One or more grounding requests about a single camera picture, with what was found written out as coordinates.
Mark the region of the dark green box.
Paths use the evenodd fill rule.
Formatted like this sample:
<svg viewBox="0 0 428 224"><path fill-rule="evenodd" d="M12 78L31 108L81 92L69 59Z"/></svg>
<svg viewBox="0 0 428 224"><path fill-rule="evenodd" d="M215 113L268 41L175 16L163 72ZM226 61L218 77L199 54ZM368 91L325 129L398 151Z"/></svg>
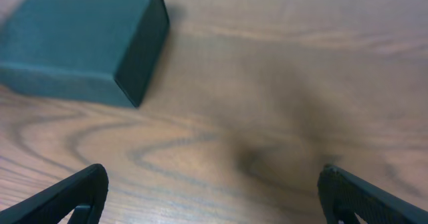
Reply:
<svg viewBox="0 0 428 224"><path fill-rule="evenodd" d="M25 0L1 28L1 83L138 107L169 26L164 0Z"/></svg>

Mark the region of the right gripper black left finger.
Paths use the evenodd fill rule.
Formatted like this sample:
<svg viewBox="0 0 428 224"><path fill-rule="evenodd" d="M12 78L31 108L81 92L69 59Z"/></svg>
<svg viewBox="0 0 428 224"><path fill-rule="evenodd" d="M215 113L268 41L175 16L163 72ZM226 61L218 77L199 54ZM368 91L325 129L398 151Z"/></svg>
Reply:
<svg viewBox="0 0 428 224"><path fill-rule="evenodd" d="M92 164L74 175L1 212L1 222L59 223L72 213L69 223L97 224L108 193L108 175L101 164Z"/></svg>

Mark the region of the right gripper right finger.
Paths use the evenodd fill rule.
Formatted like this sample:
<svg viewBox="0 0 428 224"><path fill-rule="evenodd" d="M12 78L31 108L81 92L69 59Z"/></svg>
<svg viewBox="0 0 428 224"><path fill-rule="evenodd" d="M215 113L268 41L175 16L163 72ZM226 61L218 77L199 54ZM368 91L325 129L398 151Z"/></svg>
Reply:
<svg viewBox="0 0 428 224"><path fill-rule="evenodd" d="M427 212L331 164L318 177L318 196L328 224L427 224Z"/></svg>

